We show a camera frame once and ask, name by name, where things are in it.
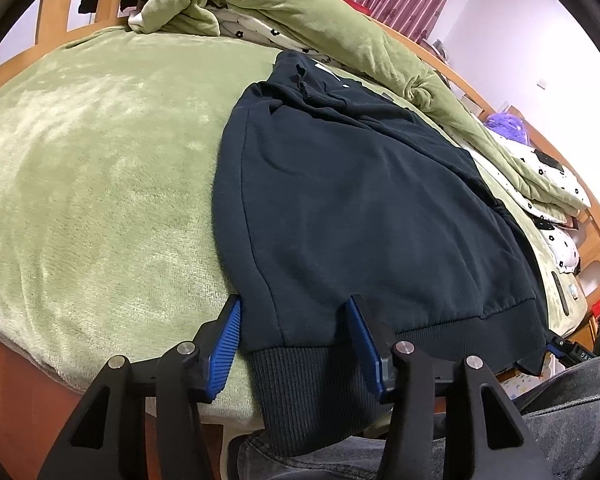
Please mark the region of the grey jeans leg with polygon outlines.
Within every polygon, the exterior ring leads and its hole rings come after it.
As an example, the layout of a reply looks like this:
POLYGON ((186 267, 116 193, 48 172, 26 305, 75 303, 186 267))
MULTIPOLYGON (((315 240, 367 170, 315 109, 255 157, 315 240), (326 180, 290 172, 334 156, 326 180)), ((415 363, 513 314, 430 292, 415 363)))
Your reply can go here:
MULTIPOLYGON (((600 356, 518 396, 517 408, 555 479, 600 479, 600 356)), ((373 479, 385 442, 348 437, 296 457, 276 455, 265 431, 230 444, 231 479, 373 479)))

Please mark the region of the purple plastic bag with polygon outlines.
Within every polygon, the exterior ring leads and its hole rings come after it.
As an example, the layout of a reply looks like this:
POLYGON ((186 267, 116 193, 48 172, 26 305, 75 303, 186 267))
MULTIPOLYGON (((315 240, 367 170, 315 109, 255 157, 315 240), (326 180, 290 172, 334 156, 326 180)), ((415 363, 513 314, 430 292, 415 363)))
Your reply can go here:
POLYGON ((522 145, 529 144, 529 136, 524 121, 513 114, 494 113, 483 122, 486 128, 502 136, 504 139, 522 145))

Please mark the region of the black phone on bedding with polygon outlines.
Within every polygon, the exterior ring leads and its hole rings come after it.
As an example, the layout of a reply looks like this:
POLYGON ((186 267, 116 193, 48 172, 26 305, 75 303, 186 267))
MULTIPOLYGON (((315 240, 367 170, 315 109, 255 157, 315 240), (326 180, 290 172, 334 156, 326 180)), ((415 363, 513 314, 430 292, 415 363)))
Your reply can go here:
POLYGON ((554 159, 554 157, 550 156, 549 154, 544 153, 543 151, 539 150, 538 148, 536 148, 533 153, 535 154, 536 158, 538 159, 538 161, 550 168, 554 168, 555 170, 558 170, 559 172, 564 172, 564 167, 562 166, 562 164, 560 162, 558 162, 557 159, 554 159))

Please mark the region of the dark navy sweatshirt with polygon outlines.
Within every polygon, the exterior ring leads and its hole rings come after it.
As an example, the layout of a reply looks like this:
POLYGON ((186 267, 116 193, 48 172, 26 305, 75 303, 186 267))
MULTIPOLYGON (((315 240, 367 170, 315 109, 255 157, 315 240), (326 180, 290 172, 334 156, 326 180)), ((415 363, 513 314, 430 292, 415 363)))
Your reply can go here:
POLYGON ((344 305, 361 296, 428 356, 536 370, 548 331, 533 248, 464 148, 415 113, 285 51, 222 135, 212 192, 242 352, 274 451, 370 426, 344 305))

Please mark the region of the wooden bed frame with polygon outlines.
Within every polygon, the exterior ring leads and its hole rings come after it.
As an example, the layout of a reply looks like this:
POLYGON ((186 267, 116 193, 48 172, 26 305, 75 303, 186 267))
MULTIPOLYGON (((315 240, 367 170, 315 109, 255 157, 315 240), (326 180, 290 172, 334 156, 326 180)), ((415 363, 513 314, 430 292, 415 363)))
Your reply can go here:
MULTIPOLYGON (((40 5, 34 44, 0 65, 0 87, 43 54, 71 38, 64 21, 70 0, 0 0, 0 40, 28 3, 40 5)), ((600 302, 600 202, 578 217, 577 246, 582 261, 581 281, 595 276, 599 283, 586 295, 590 306, 600 302)), ((0 341, 0 478, 33 479, 57 437, 60 425, 78 397, 45 376, 0 341)))

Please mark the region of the green plush folded quilt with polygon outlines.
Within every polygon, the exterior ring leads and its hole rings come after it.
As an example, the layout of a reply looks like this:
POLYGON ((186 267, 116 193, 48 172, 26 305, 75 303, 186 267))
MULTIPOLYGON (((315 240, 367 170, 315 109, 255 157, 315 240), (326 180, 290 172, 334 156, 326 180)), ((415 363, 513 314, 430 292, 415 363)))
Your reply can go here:
POLYGON ((270 32, 298 41, 301 49, 327 56, 407 100, 455 141, 490 160, 518 192, 546 212, 575 216, 591 205, 566 182, 517 158, 466 110, 453 92, 408 47, 342 0, 148 0, 129 19, 134 32, 181 32, 220 36, 220 8, 254 18, 270 32))

